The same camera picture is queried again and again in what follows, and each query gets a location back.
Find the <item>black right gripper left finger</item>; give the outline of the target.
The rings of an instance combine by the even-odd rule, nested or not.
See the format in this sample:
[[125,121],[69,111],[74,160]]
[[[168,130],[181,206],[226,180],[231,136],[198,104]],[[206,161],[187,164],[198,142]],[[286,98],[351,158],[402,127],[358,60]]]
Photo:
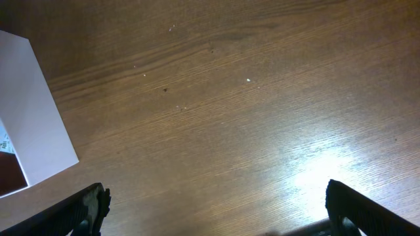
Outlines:
[[61,202],[1,232],[3,236],[100,236],[110,211],[110,190],[94,183]]

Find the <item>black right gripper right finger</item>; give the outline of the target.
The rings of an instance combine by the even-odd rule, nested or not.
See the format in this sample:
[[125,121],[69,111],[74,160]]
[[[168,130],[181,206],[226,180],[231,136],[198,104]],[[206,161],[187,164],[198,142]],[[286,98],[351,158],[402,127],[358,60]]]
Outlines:
[[332,235],[419,236],[419,227],[342,182],[330,180],[325,207]]

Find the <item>green Dettol soap box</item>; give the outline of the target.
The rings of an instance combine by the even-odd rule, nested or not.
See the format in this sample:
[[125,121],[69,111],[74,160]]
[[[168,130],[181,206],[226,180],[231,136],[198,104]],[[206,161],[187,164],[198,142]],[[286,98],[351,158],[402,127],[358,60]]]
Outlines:
[[0,124],[0,150],[1,152],[15,154],[11,139],[3,123]]

